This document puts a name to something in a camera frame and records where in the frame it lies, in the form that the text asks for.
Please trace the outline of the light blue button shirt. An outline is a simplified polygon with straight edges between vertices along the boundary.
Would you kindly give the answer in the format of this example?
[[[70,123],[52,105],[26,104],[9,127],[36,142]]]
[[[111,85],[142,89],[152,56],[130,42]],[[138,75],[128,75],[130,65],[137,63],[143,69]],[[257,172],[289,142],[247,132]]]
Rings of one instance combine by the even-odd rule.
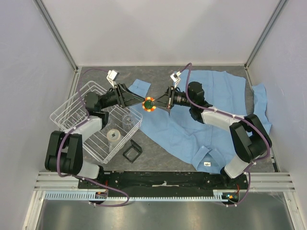
[[[208,103],[228,113],[247,114],[245,78],[209,70],[185,70],[180,77],[182,91],[186,81],[199,82]],[[175,105],[170,112],[160,108],[147,112],[137,104],[133,109],[142,115],[141,131],[145,135],[197,171],[219,173],[236,154],[229,131],[195,121],[188,107]]]

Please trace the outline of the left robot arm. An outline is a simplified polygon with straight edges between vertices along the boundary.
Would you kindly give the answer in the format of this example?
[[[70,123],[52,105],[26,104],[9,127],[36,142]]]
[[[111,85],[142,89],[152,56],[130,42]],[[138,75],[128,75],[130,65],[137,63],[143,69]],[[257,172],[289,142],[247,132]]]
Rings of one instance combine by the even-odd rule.
[[[125,84],[117,84],[103,95],[88,92],[80,99],[86,111],[85,119],[71,129],[51,133],[45,168],[62,177],[89,178],[90,185],[101,188],[105,184],[105,176],[99,173],[98,165],[83,160],[83,143],[107,125],[109,112],[103,109],[114,105],[130,107],[144,102],[145,98],[130,91]]]

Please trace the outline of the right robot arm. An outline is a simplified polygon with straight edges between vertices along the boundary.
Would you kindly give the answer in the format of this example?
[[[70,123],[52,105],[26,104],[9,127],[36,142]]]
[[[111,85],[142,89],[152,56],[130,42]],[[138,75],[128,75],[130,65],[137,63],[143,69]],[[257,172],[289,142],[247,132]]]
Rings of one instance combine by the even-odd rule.
[[[256,161],[270,155],[272,141],[260,119],[255,114],[238,116],[217,109],[205,100],[201,83],[190,82],[184,92],[170,86],[163,96],[153,99],[149,105],[154,109],[186,106],[195,121],[230,132],[236,154],[221,170],[223,174],[219,181],[224,188],[232,188],[238,176]]]

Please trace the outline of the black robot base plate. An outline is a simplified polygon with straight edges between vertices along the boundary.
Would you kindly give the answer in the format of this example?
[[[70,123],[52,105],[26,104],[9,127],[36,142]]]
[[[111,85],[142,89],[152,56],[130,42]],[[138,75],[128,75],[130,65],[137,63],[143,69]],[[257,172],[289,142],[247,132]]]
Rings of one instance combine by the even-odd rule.
[[[130,195],[212,195],[213,190],[247,189],[248,178],[206,172],[104,171],[97,182]]]

